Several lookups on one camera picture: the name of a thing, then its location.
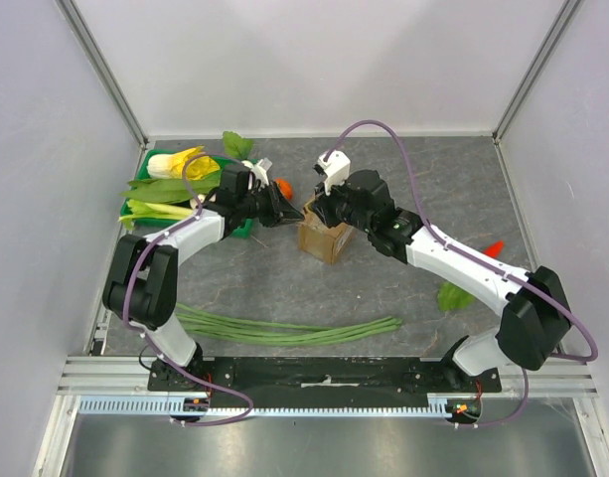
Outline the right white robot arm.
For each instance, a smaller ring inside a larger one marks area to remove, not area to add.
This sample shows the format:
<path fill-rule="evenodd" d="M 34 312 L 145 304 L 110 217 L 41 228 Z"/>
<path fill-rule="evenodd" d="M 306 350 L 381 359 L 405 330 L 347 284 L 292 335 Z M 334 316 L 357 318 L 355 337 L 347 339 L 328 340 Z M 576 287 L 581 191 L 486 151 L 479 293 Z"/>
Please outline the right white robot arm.
<path fill-rule="evenodd" d="M 452 348 L 452 360 L 440 369 L 452 391 L 507 363 L 539 370 L 571 327 L 557 309 L 568 302 L 554 271 L 501 263 L 425 226 L 418 214 L 395 205 L 376 171 L 355 172 L 339 185 L 318 184 L 310 209 L 326 227 L 346 224 L 365 233 L 379 253 L 444 278 L 499 316 L 497 328 Z"/>

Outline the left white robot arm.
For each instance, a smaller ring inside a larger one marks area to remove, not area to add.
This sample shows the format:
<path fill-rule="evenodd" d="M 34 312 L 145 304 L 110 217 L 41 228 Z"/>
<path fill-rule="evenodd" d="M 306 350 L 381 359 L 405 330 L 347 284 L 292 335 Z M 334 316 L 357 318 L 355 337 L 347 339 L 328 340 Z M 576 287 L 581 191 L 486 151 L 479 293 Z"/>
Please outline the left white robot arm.
<path fill-rule="evenodd" d="M 179 267 L 248 219 L 273 228 L 299 223 L 304 215 L 275 182 L 258 179 L 241 164 L 230 164 L 207 201 L 187 218 L 147 237 L 126 235 L 116 246 L 102 304 L 172 363 L 170 380 L 183 391 L 199 387 L 205 374 L 202 350 L 175 315 Z"/>

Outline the brown cardboard express box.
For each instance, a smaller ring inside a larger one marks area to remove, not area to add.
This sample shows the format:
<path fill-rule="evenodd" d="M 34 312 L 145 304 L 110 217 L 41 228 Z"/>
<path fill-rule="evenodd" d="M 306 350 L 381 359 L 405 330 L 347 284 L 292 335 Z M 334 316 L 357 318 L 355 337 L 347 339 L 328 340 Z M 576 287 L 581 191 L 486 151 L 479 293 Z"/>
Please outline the brown cardboard express box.
<path fill-rule="evenodd" d="M 357 231 L 346 224 L 327 228 L 313 213 L 313 200 L 311 197 L 303 207 L 304 220 L 298 224 L 298 247 L 327 264 L 335 264 Z"/>

